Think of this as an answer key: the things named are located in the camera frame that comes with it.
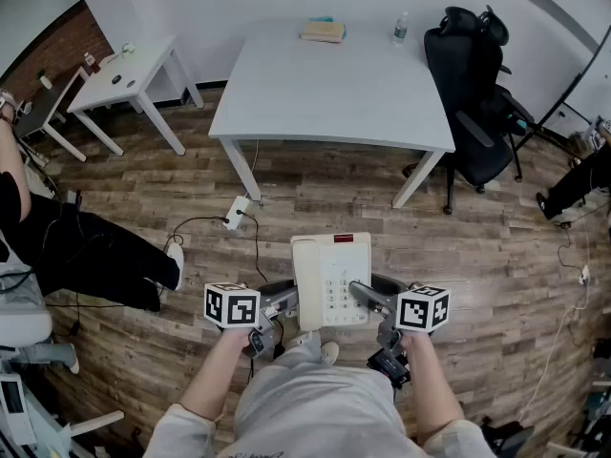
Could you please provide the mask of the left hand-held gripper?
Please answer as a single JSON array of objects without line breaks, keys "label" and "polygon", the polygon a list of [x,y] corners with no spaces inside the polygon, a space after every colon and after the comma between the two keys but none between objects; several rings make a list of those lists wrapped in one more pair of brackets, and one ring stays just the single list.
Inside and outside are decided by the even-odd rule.
[{"label": "left hand-held gripper", "polygon": [[247,329],[244,354],[256,359],[274,348],[278,315],[297,316],[299,292],[294,280],[274,281],[258,289],[233,282],[207,283],[203,290],[203,317],[225,329]]}]

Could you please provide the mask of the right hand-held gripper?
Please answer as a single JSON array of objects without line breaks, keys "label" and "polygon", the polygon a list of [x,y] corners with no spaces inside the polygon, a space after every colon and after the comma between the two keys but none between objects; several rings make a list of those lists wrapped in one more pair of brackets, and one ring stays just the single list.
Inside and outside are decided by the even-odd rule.
[{"label": "right hand-held gripper", "polygon": [[368,311],[383,314],[377,342],[386,350],[394,350],[406,331],[430,334],[449,319],[451,291],[444,288],[409,288],[402,281],[372,274],[371,287],[352,281],[349,293]]}]

